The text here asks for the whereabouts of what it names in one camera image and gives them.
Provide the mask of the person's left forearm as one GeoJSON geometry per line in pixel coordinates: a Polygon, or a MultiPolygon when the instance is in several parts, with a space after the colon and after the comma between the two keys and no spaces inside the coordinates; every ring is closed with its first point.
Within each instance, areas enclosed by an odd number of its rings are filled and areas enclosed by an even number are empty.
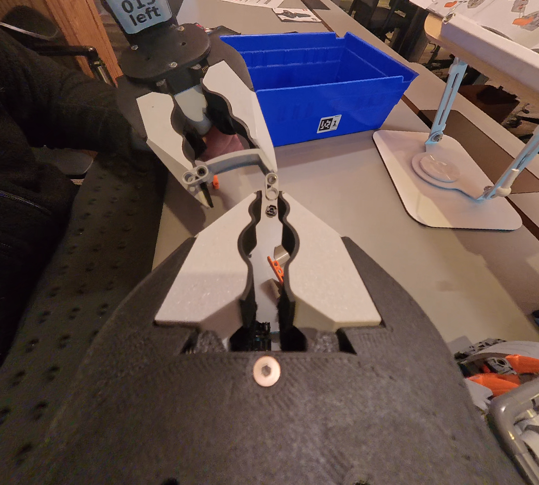
{"type": "Polygon", "coordinates": [[[1,31],[1,129],[19,127],[30,146],[133,158],[133,129],[116,90],[38,55],[1,31]]]}

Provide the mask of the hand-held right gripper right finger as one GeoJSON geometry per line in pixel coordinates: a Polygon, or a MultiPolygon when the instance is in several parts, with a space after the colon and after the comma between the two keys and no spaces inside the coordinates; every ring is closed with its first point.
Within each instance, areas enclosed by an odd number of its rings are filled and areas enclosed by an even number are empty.
{"type": "Polygon", "coordinates": [[[280,192],[281,244],[290,254],[278,300],[282,351],[335,345],[348,328],[381,327],[382,317],[349,246],[332,227],[288,193],[280,192]]]}

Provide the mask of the tracked toy robot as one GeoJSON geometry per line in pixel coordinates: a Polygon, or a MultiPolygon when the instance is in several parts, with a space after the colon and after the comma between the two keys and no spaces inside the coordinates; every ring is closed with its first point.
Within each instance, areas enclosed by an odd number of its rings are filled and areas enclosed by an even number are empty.
{"type": "Polygon", "coordinates": [[[538,484],[538,342],[489,338],[453,357],[504,451],[538,484]]]}

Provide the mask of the black dimpled foam pad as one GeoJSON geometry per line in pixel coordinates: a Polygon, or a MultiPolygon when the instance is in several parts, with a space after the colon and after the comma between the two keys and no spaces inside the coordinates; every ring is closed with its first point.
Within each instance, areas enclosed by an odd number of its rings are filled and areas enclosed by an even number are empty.
{"type": "Polygon", "coordinates": [[[1,366],[1,484],[31,465],[109,316],[152,268],[168,172],[98,156],[1,366]]]}

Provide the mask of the grey orange block assembly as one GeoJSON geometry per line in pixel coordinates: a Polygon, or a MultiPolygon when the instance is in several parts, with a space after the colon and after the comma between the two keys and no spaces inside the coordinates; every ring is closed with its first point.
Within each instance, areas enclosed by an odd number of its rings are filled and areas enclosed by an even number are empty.
{"type": "Polygon", "coordinates": [[[268,291],[274,300],[278,300],[281,296],[281,291],[284,285],[284,276],[286,273],[286,265],[290,260],[290,254],[284,246],[276,246],[273,250],[273,256],[266,257],[266,264],[269,266],[271,277],[268,279],[268,291]]]}

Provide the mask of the printed booklet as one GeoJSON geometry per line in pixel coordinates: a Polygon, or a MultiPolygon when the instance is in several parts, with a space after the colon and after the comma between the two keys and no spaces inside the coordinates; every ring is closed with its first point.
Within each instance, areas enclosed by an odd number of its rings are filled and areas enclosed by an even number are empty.
{"type": "Polygon", "coordinates": [[[320,17],[305,8],[273,8],[272,11],[283,23],[322,23],[320,17]]]}

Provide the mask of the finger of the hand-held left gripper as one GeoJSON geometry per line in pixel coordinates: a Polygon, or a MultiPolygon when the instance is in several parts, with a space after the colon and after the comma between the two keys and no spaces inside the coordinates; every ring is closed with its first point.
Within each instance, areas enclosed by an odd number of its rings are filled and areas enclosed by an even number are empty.
{"type": "MultiPolygon", "coordinates": [[[[173,119],[179,117],[177,114],[179,107],[176,101],[170,95],[150,92],[138,97],[136,102],[148,146],[182,185],[180,180],[183,173],[196,165],[193,150],[185,136],[173,127],[173,119]]],[[[193,197],[204,207],[213,207],[212,199],[204,189],[193,197]]]]}
{"type": "Polygon", "coordinates": [[[219,62],[207,70],[202,79],[207,108],[221,107],[232,118],[238,134],[253,149],[261,152],[265,173],[278,170],[274,146],[262,114],[258,98],[226,62],[219,62]]]}

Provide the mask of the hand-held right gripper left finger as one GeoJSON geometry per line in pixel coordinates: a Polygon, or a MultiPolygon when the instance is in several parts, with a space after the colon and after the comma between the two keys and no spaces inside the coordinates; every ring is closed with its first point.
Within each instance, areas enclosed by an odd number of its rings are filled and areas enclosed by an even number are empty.
{"type": "Polygon", "coordinates": [[[212,331],[221,339],[255,322],[251,254],[257,245],[261,192],[202,230],[183,262],[154,321],[212,331]]]}

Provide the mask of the black toy wheel assembly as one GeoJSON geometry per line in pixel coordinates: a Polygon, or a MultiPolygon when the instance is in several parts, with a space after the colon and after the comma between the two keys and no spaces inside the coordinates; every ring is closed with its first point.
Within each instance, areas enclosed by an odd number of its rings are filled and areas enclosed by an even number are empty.
{"type": "Polygon", "coordinates": [[[248,331],[247,350],[262,352],[272,350],[270,322],[253,321],[248,331]]]}

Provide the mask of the blue parts bin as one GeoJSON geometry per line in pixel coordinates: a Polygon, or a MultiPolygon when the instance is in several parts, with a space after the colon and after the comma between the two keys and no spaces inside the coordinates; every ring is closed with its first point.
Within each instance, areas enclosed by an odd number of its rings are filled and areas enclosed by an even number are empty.
{"type": "Polygon", "coordinates": [[[275,147],[379,129],[416,71],[347,32],[230,35],[275,147]]]}

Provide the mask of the person's left hand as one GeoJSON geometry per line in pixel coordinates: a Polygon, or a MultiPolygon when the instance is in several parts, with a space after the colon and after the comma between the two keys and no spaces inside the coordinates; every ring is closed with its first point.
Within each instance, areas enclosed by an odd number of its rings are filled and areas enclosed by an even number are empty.
{"type": "Polygon", "coordinates": [[[201,161],[208,161],[224,154],[244,150],[238,135],[222,133],[215,126],[212,126],[207,132],[204,141],[206,150],[199,157],[201,161]]]}

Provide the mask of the grey curved panel piece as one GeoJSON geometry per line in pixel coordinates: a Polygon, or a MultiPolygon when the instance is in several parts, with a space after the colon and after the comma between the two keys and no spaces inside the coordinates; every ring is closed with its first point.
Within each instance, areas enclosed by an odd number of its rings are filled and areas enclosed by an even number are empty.
{"type": "Polygon", "coordinates": [[[271,160],[260,148],[224,154],[203,164],[207,165],[214,175],[252,165],[258,166],[265,175],[278,171],[275,160],[271,160]]]}

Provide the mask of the white book stand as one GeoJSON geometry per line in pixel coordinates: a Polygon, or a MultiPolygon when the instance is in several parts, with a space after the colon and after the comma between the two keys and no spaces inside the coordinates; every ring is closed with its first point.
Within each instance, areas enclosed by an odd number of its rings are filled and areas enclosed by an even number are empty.
{"type": "Polygon", "coordinates": [[[538,129],[493,183],[462,145],[444,135],[447,119],[468,63],[477,58],[512,79],[538,88],[538,54],[450,13],[441,21],[442,38],[456,44],[446,88],[430,133],[379,130],[373,141],[397,193],[418,223],[433,228],[514,231],[522,219],[505,199],[516,178],[538,154],[538,129]]]}

